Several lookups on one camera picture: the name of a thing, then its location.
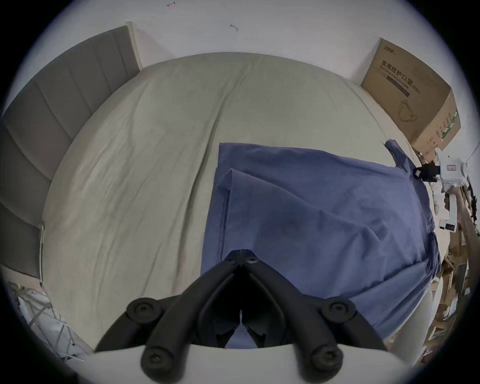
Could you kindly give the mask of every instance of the black clamp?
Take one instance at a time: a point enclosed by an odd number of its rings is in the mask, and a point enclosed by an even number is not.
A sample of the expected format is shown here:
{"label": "black clamp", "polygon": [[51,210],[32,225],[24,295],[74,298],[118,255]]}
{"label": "black clamp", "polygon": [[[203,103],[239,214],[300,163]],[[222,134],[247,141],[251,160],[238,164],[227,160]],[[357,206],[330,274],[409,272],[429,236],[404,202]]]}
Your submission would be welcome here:
{"label": "black clamp", "polygon": [[96,352],[145,344],[143,371],[159,383],[181,376],[187,344],[224,348],[242,323],[257,347],[294,343],[301,374],[323,382],[343,354],[337,343],[385,350],[372,326],[343,298],[302,295],[252,251],[232,251],[179,296],[132,301],[100,340]]}

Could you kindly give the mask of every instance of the fabric fold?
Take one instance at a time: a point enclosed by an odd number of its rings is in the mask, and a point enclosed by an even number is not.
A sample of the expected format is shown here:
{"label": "fabric fold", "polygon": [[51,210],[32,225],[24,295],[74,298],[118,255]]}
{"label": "fabric fold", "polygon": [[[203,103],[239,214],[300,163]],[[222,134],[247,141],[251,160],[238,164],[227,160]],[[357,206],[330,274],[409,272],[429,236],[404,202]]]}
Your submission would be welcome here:
{"label": "fabric fold", "polygon": [[[202,273],[251,249],[302,293],[352,300],[381,337],[439,272],[428,193],[394,141],[399,168],[324,151],[220,144]],[[253,348],[239,332],[228,347]]]}

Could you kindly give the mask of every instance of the mattress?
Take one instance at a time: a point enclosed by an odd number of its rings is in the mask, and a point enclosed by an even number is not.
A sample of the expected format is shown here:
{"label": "mattress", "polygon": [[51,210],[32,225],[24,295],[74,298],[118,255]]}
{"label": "mattress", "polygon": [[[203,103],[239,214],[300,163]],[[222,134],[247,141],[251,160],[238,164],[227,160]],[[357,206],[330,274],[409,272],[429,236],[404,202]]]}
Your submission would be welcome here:
{"label": "mattress", "polygon": [[[419,165],[365,91],[309,64],[213,53],[146,67],[92,115],[53,178],[45,290],[94,348],[130,301],[180,294],[199,276],[220,143],[395,166],[388,139]],[[444,255],[448,233],[436,234]]]}

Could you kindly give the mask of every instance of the cardboard box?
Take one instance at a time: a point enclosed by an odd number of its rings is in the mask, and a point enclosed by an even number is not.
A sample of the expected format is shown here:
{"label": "cardboard box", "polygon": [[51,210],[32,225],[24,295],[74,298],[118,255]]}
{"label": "cardboard box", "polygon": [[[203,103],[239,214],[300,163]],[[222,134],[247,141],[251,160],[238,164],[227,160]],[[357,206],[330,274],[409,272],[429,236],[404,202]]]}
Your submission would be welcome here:
{"label": "cardboard box", "polygon": [[450,86],[428,65],[381,39],[361,85],[430,162],[460,130]]}

